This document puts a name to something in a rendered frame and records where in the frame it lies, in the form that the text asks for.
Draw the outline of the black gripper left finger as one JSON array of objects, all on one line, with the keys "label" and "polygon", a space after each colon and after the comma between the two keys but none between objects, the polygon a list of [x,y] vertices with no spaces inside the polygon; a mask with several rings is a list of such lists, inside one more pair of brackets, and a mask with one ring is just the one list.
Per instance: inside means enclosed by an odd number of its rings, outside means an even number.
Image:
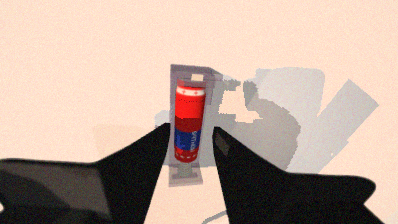
[{"label": "black gripper left finger", "polygon": [[0,158],[0,205],[91,209],[101,224],[145,224],[170,127],[95,162]]}]

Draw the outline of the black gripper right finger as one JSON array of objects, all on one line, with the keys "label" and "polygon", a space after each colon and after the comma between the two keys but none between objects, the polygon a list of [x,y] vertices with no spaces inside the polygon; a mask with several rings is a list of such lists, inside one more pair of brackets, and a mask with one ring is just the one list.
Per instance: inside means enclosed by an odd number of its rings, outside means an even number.
[{"label": "black gripper right finger", "polygon": [[296,202],[365,204],[376,191],[364,176],[283,171],[220,127],[212,141],[229,224],[281,224]]}]

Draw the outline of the red and blue battery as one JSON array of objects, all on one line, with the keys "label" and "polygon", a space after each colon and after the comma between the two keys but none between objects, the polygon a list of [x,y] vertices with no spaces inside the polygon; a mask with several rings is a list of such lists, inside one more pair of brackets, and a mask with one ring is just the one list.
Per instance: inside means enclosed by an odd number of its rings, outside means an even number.
[{"label": "red and blue battery", "polygon": [[206,88],[177,86],[175,97],[174,156],[183,163],[198,155]]}]

